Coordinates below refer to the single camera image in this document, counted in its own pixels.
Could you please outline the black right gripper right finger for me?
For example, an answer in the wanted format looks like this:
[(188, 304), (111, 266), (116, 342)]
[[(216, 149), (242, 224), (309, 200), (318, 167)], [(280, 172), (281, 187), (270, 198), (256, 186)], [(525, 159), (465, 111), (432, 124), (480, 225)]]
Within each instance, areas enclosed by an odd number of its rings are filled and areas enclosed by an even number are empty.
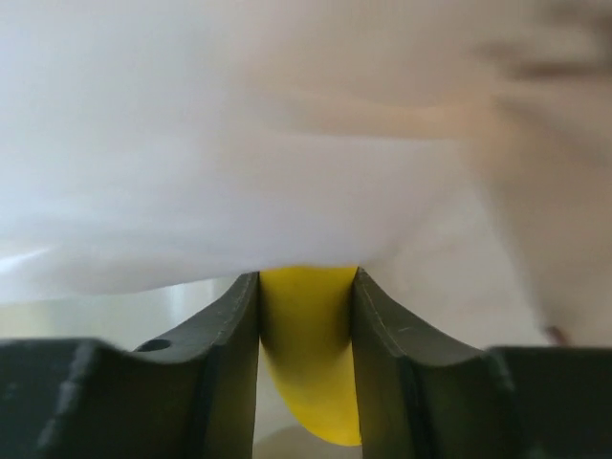
[(365, 272), (352, 347), (366, 458), (607, 458), (611, 353), (473, 348), (390, 298)]

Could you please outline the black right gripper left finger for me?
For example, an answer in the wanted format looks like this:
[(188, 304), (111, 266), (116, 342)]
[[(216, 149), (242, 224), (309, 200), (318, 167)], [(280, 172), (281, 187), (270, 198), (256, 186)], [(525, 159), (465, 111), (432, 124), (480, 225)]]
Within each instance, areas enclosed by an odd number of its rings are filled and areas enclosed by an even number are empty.
[(258, 277), (132, 352), (98, 339), (1, 344), (5, 458), (248, 458)]

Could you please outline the yellow fake banana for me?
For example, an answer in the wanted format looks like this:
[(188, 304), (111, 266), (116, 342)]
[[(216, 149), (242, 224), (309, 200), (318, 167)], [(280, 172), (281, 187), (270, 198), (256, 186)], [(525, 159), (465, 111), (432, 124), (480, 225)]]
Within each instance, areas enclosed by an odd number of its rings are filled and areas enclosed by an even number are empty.
[(361, 444), (350, 334), (355, 266), (259, 274), (259, 330), (273, 383), (298, 422), (343, 447)]

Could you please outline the translucent banana-print plastic bag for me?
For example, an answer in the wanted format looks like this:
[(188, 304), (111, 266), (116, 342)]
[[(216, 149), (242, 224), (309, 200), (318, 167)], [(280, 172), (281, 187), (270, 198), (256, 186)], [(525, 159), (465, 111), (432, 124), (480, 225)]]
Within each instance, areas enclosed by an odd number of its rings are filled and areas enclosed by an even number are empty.
[(293, 265), (609, 346), (610, 3), (2, 3), (3, 302)]

